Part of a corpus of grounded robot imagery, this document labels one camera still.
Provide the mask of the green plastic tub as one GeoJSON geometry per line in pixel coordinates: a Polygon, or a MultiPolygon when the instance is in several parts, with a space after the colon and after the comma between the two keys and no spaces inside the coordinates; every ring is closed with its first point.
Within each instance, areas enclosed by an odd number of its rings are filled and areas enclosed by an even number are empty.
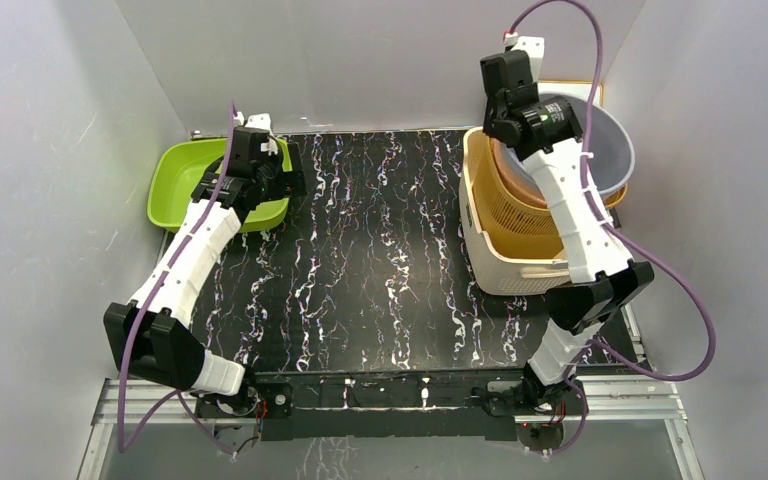
{"type": "MultiPolygon", "coordinates": [[[[182,226],[191,194],[205,169],[225,150],[224,137],[177,144],[161,157],[155,170],[147,215],[155,225],[172,233],[182,226]]],[[[268,231],[285,218],[290,200],[266,202],[248,215],[240,232],[268,231]]]]}

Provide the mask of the grey plastic bucket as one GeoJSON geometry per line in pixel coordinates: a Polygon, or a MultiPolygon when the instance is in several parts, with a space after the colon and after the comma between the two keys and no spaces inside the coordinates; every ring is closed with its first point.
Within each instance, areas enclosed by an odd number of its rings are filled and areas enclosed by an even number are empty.
{"type": "Polygon", "coordinates": [[[590,148],[594,158],[589,171],[600,196],[608,202],[628,183],[635,167],[635,152],[631,139],[621,124],[599,102],[596,94],[593,106],[590,148]]]}

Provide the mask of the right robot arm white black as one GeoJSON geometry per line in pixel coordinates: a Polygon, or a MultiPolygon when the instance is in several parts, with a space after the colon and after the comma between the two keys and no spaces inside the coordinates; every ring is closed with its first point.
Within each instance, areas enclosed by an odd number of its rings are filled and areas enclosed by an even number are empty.
{"type": "Polygon", "coordinates": [[[521,404],[550,413],[573,385],[581,351],[602,325],[654,279],[612,233],[613,222],[589,172],[590,126],[561,96],[540,100],[524,50],[484,57],[483,131],[512,148],[538,186],[567,253],[569,283],[543,296],[549,315],[537,351],[514,388],[521,404]]]}

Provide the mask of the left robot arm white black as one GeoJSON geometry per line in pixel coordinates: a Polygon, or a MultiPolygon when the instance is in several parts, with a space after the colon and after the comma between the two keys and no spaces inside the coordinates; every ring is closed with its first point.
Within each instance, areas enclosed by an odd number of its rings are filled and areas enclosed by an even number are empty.
{"type": "Polygon", "coordinates": [[[191,332],[196,300],[220,254],[260,205],[305,193],[304,175],[286,170],[290,152],[264,126],[237,126],[225,154],[193,187],[181,226],[146,282],[112,303],[103,324],[122,378],[220,396],[235,416],[254,411],[257,387],[246,368],[210,352],[191,332]]]}

